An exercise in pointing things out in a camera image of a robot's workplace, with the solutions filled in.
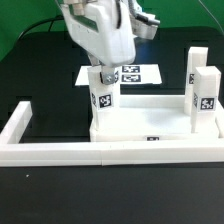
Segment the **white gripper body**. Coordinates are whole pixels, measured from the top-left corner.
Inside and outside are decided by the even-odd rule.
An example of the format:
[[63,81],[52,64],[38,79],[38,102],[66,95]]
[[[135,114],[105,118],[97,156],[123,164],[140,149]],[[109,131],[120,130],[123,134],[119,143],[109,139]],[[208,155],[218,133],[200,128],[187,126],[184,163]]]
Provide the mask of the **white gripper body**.
[[62,14],[74,42],[108,67],[134,61],[136,51],[127,6],[116,0],[87,3],[82,16],[72,14],[72,0],[63,0]]

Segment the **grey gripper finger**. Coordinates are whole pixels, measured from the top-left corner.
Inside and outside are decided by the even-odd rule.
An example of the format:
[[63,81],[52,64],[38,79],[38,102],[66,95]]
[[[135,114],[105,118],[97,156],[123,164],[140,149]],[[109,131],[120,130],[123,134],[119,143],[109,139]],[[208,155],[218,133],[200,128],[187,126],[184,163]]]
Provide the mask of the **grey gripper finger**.
[[101,64],[100,60],[93,56],[91,53],[88,54],[88,58],[92,66],[99,66]]
[[115,69],[108,66],[102,66],[100,72],[101,82],[103,84],[115,83]]

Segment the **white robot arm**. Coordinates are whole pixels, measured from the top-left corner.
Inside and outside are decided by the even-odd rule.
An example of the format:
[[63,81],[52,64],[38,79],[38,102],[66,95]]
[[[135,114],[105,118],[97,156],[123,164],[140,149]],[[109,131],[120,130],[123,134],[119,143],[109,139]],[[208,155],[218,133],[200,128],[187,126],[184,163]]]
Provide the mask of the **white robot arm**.
[[153,39],[160,25],[137,0],[62,0],[59,7],[72,40],[100,66],[105,85],[115,83],[116,67],[134,61],[134,37]]

